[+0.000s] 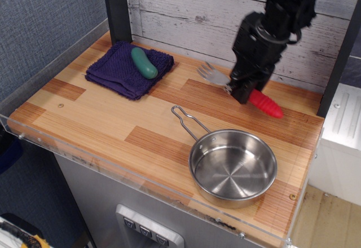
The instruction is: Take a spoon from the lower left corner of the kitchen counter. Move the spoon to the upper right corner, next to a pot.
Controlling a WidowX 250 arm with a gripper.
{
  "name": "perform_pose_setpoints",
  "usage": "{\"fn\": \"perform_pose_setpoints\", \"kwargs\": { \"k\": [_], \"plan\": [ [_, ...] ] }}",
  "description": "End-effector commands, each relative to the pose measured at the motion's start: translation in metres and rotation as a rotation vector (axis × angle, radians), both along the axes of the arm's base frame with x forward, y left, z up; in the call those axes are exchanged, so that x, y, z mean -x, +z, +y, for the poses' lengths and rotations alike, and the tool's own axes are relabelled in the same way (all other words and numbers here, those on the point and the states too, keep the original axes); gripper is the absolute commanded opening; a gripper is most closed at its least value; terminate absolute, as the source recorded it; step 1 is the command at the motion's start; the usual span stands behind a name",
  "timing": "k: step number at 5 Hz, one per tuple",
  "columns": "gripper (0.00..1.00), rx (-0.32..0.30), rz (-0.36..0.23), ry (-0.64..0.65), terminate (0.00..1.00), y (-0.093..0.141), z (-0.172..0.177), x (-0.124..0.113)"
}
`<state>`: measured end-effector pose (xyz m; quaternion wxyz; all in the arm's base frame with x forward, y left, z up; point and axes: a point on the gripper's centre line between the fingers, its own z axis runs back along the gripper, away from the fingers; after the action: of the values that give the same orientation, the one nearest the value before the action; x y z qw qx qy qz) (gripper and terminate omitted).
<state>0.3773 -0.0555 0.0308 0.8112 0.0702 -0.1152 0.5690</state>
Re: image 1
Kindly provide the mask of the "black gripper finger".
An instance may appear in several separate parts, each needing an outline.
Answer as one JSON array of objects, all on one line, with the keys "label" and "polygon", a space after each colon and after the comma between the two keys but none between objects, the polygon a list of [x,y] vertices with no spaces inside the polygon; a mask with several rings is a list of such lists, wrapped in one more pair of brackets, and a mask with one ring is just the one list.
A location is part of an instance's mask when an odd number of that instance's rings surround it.
[{"label": "black gripper finger", "polygon": [[268,83],[272,73],[270,72],[256,72],[252,75],[253,88],[262,91]]},{"label": "black gripper finger", "polygon": [[251,81],[231,81],[231,96],[240,104],[245,104],[253,91],[255,83]]}]

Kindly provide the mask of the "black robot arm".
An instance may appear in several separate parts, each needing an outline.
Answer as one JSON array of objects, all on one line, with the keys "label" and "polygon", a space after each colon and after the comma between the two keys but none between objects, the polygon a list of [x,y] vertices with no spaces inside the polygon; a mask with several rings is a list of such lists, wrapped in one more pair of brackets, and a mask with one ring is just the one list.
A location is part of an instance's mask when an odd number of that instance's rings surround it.
[{"label": "black robot arm", "polygon": [[245,104],[253,90],[262,91],[288,45],[300,41],[302,28],[315,17],[316,0],[266,0],[263,13],[241,22],[233,45],[236,64],[226,91]]}]

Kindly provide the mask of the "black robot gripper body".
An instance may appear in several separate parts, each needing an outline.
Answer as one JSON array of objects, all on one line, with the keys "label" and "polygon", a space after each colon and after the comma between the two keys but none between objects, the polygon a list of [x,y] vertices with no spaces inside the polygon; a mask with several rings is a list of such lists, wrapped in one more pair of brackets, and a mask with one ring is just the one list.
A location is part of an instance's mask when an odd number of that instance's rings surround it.
[{"label": "black robot gripper body", "polygon": [[270,72],[273,74],[275,64],[287,44],[270,37],[261,28],[263,13],[252,12],[241,22],[233,45],[236,64],[233,67],[231,81],[251,81],[256,72]]}]

